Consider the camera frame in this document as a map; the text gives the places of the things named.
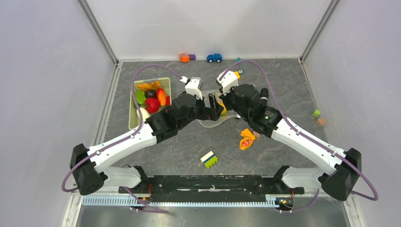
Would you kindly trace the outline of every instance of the blue toy car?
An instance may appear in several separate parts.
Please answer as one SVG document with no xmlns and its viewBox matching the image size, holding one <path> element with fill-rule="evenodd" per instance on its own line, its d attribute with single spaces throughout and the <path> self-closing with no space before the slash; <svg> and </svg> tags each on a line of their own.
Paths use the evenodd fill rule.
<svg viewBox="0 0 401 227">
<path fill-rule="evenodd" d="M 209 63 L 212 63 L 214 61 L 217 62 L 217 63 L 220 63 L 223 60 L 223 57 L 219 53 L 209 54 L 208 57 L 206 58 L 206 60 Z"/>
</svg>

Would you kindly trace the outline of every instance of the green cube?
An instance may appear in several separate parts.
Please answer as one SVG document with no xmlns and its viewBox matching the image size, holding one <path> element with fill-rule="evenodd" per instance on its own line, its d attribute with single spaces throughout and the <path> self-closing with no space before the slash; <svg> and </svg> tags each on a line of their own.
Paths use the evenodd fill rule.
<svg viewBox="0 0 401 227">
<path fill-rule="evenodd" d="M 314 113 L 312 114 L 314 117 L 319 117 L 320 115 L 320 111 L 319 110 L 315 110 Z"/>
</svg>

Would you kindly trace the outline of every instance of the basket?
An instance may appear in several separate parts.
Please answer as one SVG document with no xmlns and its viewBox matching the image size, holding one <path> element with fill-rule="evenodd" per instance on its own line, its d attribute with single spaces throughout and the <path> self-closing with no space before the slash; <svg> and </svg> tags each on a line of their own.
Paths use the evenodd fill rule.
<svg viewBox="0 0 401 227">
<path fill-rule="evenodd" d="M 134 82 L 134 91 L 138 91 L 138 84 L 143 84 L 143 83 L 152 83 L 158 80 L 161 84 L 161 88 L 164 90 L 166 93 L 166 96 L 170 96 L 170 103 L 171 103 L 171 87 L 170 87 L 170 78 L 164 77 L 164 78 L 157 78 L 157 79 L 144 79 L 144 80 L 138 80 Z M 128 120 L 128 129 L 133 130 L 139 125 L 140 118 L 137 116 L 137 108 L 135 107 L 134 100 L 132 99 L 132 95 L 130 95 L 130 115 L 129 115 L 129 120 Z"/>
</svg>

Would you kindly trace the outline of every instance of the orange toy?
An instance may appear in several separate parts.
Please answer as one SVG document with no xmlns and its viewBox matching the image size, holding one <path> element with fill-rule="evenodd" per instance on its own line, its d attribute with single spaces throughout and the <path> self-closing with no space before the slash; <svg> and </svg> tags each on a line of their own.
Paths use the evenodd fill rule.
<svg viewBox="0 0 401 227">
<path fill-rule="evenodd" d="M 239 142 L 239 148 L 241 150 L 248 149 L 252 146 L 253 141 L 256 139 L 249 129 L 245 129 L 241 132 L 241 136 L 244 138 Z"/>
<path fill-rule="evenodd" d="M 189 62 L 189 55 L 185 54 L 185 53 L 181 53 L 180 54 L 180 61 L 181 62 Z"/>
</svg>

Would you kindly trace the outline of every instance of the green pepper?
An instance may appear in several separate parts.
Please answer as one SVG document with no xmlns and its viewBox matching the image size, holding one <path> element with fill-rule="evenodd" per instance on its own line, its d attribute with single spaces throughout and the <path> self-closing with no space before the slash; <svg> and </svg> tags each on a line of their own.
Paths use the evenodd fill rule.
<svg viewBox="0 0 401 227">
<path fill-rule="evenodd" d="M 135 92 L 135 99 L 137 100 L 139 105 L 143 105 L 145 103 L 145 92 L 138 90 Z"/>
</svg>

